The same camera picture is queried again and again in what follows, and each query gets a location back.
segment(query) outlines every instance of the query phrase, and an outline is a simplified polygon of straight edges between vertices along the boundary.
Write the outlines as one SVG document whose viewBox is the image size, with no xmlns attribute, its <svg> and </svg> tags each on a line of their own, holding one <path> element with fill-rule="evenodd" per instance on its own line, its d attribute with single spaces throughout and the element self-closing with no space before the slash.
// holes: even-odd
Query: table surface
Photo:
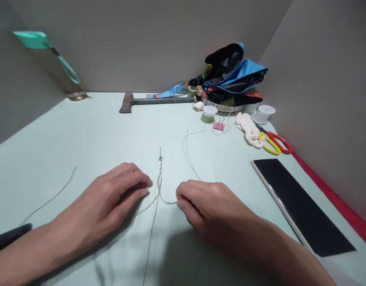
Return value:
<svg viewBox="0 0 366 286">
<path fill-rule="evenodd" d="M 182 181 L 196 179 L 182 148 L 203 181 L 223 182 L 257 215 L 298 241 L 250 162 L 278 158 L 298 183 L 343 232 L 357 251 L 329 257 L 366 285 L 366 244 L 341 216 L 292 155 L 273 156 L 248 145 L 227 118 L 221 136 L 201 122 L 191 103 L 133 106 L 119 114 L 124 93 L 89 93 L 81 102 L 65 99 L 0 145 L 0 233 L 13 229 L 65 185 L 68 187 L 28 221 L 51 221 L 99 175 L 122 162 L 133 162 L 153 181 L 163 156 L 162 194 L 175 201 Z M 145 98 L 145 94 L 134 93 Z M 270 123 L 264 125 L 274 131 Z M 138 206 L 143 210 L 154 189 Z M 47 277 L 47 285 L 142 285 L 153 207 L 133 218 L 86 255 Z M 266 283 L 232 265 L 199 240 L 176 205 L 158 204 L 145 285 L 240 285 Z"/>
</svg>

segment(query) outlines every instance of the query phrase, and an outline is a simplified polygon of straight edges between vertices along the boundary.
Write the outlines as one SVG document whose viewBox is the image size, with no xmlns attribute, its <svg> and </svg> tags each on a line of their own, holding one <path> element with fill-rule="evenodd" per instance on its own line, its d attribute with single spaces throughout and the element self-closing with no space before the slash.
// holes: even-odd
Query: finger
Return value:
<svg viewBox="0 0 366 286">
<path fill-rule="evenodd" d="M 200 181 L 194 181 L 189 180 L 187 182 L 181 182 L 178 188 L 176 189 L 176 198 L 183 199 L 187 198 L 189 199 L 194 205 L 199 203 L 198 201 L 198 195 L 200 192 L 198 192 L 198 189 L 205 189 L 208 187 L 208 183 L 200 182 Z"/>
<path fill-rule="evenodd" d="M 110 231 L 118 228 L 136 202 L 148 193 L 149 191 L 147 189 L 137 189 L 125 198 L 118 206 L 116 206 L 110 212 L 106 221 L 107 227 Z"/>
<path fill-rule="evenodd" d="M 117 187 L 114 190 L 115 196 L 119 198 L 126 190 L 138 186 L 152 186 L 151 179 L 148 175 L 141 171 L 135 171 L 127 174 L 126 176 L 120 177 L 117 180 Z"/>
<path fill-rule="evenodd" d="M 176 204 L 186 215 L 187 221 L 195 229 L 200 229 L 205 220 L 194 205 L 186 199 L 180 199 Z"/>
<path fill-rule="evenodd" d="M 116 178 L 125 174 L 129 174 L 135 171 L 140 171 L 138 166 L 134 163 L 122 163 L 117 167 L 111 169 L 106 173 L 106 176 L 109 178 Z"/>
</svg>

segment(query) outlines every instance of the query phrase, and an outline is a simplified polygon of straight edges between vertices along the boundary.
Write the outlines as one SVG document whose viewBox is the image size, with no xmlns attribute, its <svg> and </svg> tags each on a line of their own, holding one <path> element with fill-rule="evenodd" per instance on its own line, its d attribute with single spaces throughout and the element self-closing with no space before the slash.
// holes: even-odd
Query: phone screen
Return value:
<svg viewBox="0 0 366 286">
<path fill-rule="evenodd" d="M 253 162 L 316 254 L 325 257 L 355 250 L 280 161 Z"/>
</svg>

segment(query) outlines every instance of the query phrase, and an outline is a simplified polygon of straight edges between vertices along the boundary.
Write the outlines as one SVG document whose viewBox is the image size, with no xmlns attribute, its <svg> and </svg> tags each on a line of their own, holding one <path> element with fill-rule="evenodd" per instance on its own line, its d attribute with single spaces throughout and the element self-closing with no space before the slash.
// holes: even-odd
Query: right hand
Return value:
<svg viewBox="0 0 366 286">
<path fill-rule="evenodd" d="M 271 224 L 254 214 L 223 183 L 189 180 L 176 189 L 178 207 L 199 235 L 227 256 L 263 262 Z"/>
</svg>

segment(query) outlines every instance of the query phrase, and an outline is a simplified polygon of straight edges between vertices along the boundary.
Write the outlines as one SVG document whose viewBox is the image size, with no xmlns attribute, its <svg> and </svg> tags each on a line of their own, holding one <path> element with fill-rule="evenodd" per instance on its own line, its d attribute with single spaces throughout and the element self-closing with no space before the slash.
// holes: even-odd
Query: white cloth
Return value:
<svg viewBox="0 0 366 286">
<path fill-rule="evenodd" d="M 260 131 L 248 113 L 241 114 L 241 112 L 239 112 L 236 116 L 235 123 L 240 130 L 245 132 L 245 139 L 249 144 L 257 148 L 262 147 L 264 142 L 258 139 Z"/>
<path fill-rule="evenodd" d="M 204 108 L 204 103 L 202 101 L 199 101 L 197 103 L 194 103 L 194 106 L 192 107 L 195 111 L 201 111 Z"/>
</svg>

